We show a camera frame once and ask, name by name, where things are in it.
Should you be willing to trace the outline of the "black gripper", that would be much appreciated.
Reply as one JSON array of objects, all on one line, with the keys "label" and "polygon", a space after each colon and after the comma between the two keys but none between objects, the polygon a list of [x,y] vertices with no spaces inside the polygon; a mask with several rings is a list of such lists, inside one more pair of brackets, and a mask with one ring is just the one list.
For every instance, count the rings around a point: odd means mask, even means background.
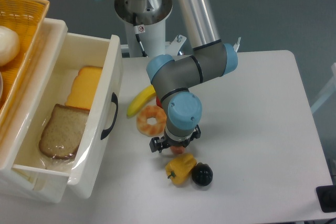
[{"label": "black gripper", "polygon": [[194,139],[201,137],[201,129],[197,124],[192,134],[187,136],[175,136],[168,129],[164,130],[164,137],[153,137],[149,143],[152,153],[161,153],[170,146],[187,147]]}]

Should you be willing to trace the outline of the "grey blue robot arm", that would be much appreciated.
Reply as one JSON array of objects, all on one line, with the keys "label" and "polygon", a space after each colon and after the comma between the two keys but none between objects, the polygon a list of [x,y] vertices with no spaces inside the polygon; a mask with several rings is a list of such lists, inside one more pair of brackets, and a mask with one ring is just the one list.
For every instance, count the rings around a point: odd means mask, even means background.
[{"label": "grey blue robot arm", "polygon": [[115,0],[119,18],[130,26],[130,55],[150,57],[146,67],[167,116],[163,136],[150,141],[152,152],[171,146],[186,147],[201,135],[202,104],[189,89],[234,71],[238,45],[222,43],[208,0],[178,0],[193,53],[175,60],[164,52],[165,33],[151,31],[164,23],[172,0]]}]

